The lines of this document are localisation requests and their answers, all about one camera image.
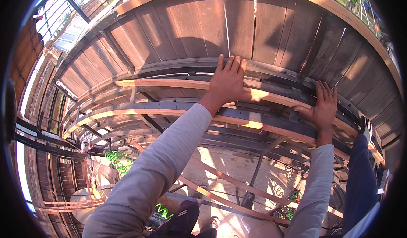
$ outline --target concrete floor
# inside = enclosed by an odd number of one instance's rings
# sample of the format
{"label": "concrete floor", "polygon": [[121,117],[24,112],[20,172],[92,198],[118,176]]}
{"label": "concrete floor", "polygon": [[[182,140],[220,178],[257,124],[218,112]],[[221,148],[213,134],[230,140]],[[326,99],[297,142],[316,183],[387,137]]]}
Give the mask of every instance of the concrete floor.
{"label": "concrete floor", "polygon": [[[200,159],[205,164],[210,165],[241,182],[249,184],[256,168],[258,158],[248,159],[247,157],[240,157],[244,155],[232,150],[211,146],[198,147],[193,154],[195,158]],[[215,175],[195,166],[192,163],[187,164],[182,172],[182,175],[197,185],[206,185],[210,190],[218,191],[211,191],[218,196],[221,196],[234,203],[237,202],[235,196],[235,185],[232,185],[225,180],[217,179]],[[171,189],[176,188],[180,184],[182,183],[177,181]],[[303,192],[305,188],[305,181],[301,180],[301,174],[299,174],[298,171],[293,171],[291,169],[286,170],[283,164],[278,163],[275,160],[270,161],[263,159],[254,183],[254,187],[275,196],[287,197],[295,188]],[[190,196],[194,192],[195,190],[192,190],[189,187],[183,187],[176,193]],[[245,190],[238,190],[239,196],[243,197],[244,193]],[[160,202],[165,205],[169,211],[176,211],[181,201],[182,200],[169,197],[161,198],[160,200]],[[260,196],[256,196],[255,201],[256,202],[253,205],[253,210],[258,212],[267,213],[269,210],[277,207],[276,203]],[[246,237],[247,231],[240,220],[240,215],[207,205],[201,205],[200,215],[192,233],[198,234],[203,227],[206,227],[211,216],[217,216],[221,221],[221,225],[218,228],[218,238]]]}

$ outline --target grey long sleeve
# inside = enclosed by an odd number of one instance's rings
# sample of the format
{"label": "grey long sleeve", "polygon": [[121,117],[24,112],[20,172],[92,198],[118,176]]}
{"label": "grey long sleeve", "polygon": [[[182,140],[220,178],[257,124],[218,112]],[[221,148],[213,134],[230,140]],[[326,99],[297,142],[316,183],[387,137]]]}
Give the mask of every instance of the grey long sleeve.
{"label": "grey long sleeve", "polygon": [[333,145],[325,144],[312,152],[304,196],[291,220],[285,238],[319,236],[326,217],[333,180]]}
{"label": "grey long sleeve", "polygon": [[87,221],[83,237],[140,237],[157,200],[180,176],[212,119],[193,105],[133,163]]}

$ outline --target navy trousers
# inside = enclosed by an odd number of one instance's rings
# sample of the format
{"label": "navy trousers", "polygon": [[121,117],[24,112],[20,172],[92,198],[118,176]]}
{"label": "navy trousers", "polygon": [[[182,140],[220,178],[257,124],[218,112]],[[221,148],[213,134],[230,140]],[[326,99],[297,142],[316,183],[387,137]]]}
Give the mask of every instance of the navy trousers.
{"label": "navy trousers", "polygon": [[198,238],[216,238],[218,235],[215,228],[207,227],[201,231],[198,235],[192,235],[192,229],[194,228],[199,216],[199,205],[196,202],[185,200],[181,203],[180,213],[168,228],[168,232],[165,234],[165,230],[169,225],[169,222],[165,222],[155,232],[149,236],[167,235],[170,237],[198,237]]}
{"label": "navy trousers", "polygon": [[379,200],[367,144],[364,135],[358,135],[353,143],[348,166],[342,235],[351,230]]}

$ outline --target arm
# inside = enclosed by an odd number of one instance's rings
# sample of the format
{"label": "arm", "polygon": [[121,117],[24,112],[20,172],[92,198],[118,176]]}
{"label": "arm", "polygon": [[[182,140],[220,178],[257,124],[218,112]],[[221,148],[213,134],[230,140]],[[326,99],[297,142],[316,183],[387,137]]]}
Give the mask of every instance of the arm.
{"label": "arm", "polygon": [[243,93],[244,69],[239,57],[230,57],[225,68],[219,57],[209,91],[134,161],[87,221],[84,238],[141,236],[158,198],[180,176],[212,116],[227,102],[251,99]]}
{"label": "arm", "polygon": [[311,154],[304,196],[288,227],[286,238],[319,236],[326,217],[333,179],[332,122],[337,110],[336,88],[316,82],[317,105],[311,109],[295,107],[318,128],[317,148]]}

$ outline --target hand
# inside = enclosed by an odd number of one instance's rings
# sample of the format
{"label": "hand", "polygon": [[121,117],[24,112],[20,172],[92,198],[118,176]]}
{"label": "hand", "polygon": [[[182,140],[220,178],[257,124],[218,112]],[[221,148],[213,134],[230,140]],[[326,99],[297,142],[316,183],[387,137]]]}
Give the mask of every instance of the hand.
{"label": "hand", "polygon": [[318,129],[317,147],[332,144],[332,123],[338,110],[336,87],[331,90],[327,83],[315,82],[317,89],[317,105],[311,109],[303,106],[294,107],[294,111],[301,113],[312,121]]}
{"label": "hand", "polygon": [[209,84],[209,91],[199,101],[212,116],[224,104],[241,101],[260,101],[258,96],[243,91],[243,78],[247,62],[231,55],[223,68],[223,54],[219,55],[218,66]]}

